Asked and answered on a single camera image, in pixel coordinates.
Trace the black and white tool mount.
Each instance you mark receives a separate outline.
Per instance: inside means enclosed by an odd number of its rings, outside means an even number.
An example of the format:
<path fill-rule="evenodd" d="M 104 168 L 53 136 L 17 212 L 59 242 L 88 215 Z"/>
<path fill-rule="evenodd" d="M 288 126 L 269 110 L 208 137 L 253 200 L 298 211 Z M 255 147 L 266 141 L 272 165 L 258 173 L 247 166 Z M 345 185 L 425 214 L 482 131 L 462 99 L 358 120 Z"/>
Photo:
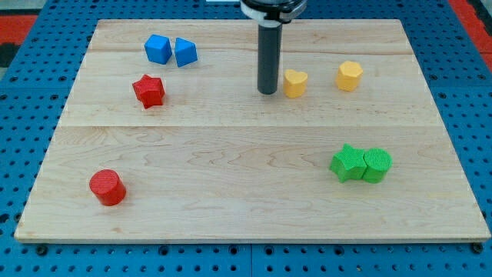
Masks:
<path fill-rule="evenodd" d="M 276 28 L 297 18 L 308 0 L 240 0 L 241 11 L 265 28 Z"/>

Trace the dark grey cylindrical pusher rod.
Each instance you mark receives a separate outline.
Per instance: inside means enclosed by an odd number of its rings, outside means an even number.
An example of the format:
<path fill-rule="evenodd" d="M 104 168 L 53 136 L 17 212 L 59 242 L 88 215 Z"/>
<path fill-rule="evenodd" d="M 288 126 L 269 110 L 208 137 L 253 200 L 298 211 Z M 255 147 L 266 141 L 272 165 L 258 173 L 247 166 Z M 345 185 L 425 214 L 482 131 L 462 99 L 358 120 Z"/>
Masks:
<path fill-rule="evenodd" d="M 261 94 L 272 95 L 278 90 L 282 25 L 258 26 L 257 88 Z"/>

